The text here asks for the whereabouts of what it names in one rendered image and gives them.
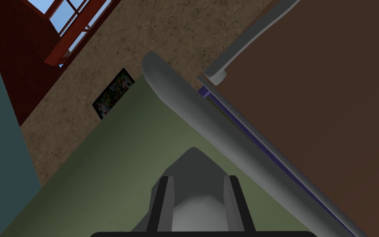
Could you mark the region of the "green cupboard door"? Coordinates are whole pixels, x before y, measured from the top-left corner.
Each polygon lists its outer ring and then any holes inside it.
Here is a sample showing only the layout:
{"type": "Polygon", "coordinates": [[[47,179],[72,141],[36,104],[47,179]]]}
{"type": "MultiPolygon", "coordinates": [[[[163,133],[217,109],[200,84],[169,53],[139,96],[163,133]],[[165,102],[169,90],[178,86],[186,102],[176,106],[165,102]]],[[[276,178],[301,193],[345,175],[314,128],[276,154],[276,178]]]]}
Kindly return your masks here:
{"type": "Polygon", "coordinates": [[[257,230],[307,230],[139,77],[0,237],[131,231],[148,212],[152,187],[192,147],[238,177],[257,230]]]}

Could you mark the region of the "red framed window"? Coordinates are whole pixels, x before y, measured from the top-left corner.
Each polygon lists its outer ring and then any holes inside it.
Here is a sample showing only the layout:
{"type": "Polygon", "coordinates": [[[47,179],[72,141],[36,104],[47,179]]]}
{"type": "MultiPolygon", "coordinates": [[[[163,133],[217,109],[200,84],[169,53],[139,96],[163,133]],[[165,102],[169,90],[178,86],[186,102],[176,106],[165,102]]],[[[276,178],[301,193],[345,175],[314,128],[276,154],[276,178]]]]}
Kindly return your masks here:
{"type": "Polygon", "coordinates": [[[121,0],[22,1],[54,27],[59,41],[44,62],[62,67],[74,52],[79,52],[84,38],[96,31],[121,0]]]}

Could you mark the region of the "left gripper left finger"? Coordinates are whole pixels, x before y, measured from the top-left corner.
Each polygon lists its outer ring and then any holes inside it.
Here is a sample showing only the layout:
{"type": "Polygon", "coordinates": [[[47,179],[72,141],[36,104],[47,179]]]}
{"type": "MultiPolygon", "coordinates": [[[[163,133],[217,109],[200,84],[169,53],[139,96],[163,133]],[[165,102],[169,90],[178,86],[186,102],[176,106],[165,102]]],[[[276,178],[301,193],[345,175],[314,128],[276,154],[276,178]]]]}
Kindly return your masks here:
{"type": "Polygon", "coordinates": [[[174,210],[174,181],[173,176],[162,176],[159,180],[153,201],[147,232],[171,232],[174,210]]]}

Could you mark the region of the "brown cupboard door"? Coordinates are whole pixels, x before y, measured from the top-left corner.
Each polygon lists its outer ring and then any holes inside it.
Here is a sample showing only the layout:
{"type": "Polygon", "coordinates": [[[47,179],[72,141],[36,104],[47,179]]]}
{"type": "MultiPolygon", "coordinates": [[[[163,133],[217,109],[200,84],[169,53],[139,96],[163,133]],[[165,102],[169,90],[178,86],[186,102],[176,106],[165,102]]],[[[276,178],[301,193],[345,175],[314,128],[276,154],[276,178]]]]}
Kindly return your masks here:
{"type": "Polygon", "coordinates": [[[216,87],[368,237],[379,237],[379,0],[300,0],[216,87]]]}

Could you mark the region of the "dark framed wall picture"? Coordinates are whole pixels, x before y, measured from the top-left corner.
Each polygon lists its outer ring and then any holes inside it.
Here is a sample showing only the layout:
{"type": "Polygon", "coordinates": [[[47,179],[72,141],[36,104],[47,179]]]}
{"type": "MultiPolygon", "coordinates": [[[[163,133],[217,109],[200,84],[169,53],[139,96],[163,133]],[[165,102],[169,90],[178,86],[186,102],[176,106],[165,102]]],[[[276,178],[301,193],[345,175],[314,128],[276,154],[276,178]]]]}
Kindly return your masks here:
{"type": "Polygon", "coordinates": [[[112,82],[92,103],[97,115],[102,120],[126,91],[135,83],[130,74],[123,68],[112,82]]]}

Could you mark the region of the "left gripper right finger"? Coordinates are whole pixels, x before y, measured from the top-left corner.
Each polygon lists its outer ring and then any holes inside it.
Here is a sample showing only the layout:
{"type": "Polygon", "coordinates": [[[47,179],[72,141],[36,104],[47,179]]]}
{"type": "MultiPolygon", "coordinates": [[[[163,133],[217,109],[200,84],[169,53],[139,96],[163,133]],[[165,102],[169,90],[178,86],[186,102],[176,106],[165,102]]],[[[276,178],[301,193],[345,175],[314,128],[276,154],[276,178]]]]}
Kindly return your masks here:
{"type": "Polygon", "coordinates": [[[239,180],[235,175],[224,177],[224,206],[229,232],[255,232],[239,180]]]}

